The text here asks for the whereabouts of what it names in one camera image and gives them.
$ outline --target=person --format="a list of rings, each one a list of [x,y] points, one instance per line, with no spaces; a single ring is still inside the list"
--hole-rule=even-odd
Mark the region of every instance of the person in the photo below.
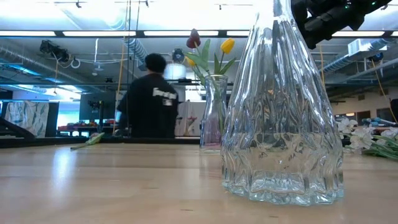
[[[145,63],[147,75],[131,83],[118,106],[121,127],[128,119],[133,138],[174,138],[178,95],[163,77],[166,60],[149,54]]]

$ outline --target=glass carafe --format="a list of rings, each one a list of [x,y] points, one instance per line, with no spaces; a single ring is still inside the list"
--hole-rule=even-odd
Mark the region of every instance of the glass carafe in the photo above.
[[[208,75],[205,77],[206,107],[200,134],[202,151],[220,153],[226,114],[227,82],[228,77],[224,75]]]
[[[226,115],[223,185],[251,200],[332,203],[343,148],[290,0],[259,0]]]

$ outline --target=yellow tulip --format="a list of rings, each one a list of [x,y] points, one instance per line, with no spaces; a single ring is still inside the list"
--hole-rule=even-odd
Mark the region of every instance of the yellow tulip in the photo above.
[[[189,59],[188,57],[185,57],[185,59],[187,60],[187,62],[188,62],[188,64],[189,64],[190,66],[192,66],[192,67],[195,66],[195,62],[194,62],[193,60]]]
[[[235,45],[235,40],[232,38],[229,38],[228,40],[224,41],[223,44],[221,44],[221,50],[226,53],[229,54],[232,51],[232,48]]]

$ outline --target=textured glass vase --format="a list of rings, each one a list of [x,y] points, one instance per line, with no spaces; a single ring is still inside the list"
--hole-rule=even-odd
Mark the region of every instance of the textured glass vase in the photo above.
[[[260,0],[238,68],[221,149],[230,192],[276,204],[343,196],[343,148],[290,0]]]
[[[224,75],[208,75],[205,77],[206,107],[200,134],[202,151],[220,152],[226,114],[227,83],[228,77]]]

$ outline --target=tulip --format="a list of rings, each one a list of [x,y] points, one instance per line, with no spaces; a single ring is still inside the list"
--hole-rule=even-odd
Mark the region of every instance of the tulip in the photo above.
[[[234,45],[235,45],[235,40],[232,38],[229,38],[228,40],[224,41],[223,44],[221,44],[221,50],[224,53],[229,54],[229,53],[231,53]]]
[[[189,64],[191,67],[194,67],[194,66],[196,65],[195,62],[194,62],[193,60],[189,59],[188,57],[185,57],[185,59],[187,60],[188,64]]]
[[[200,46],[200,36],[196,29],[192,29],[191,35],[187,40],[187,47],[195,49]]]

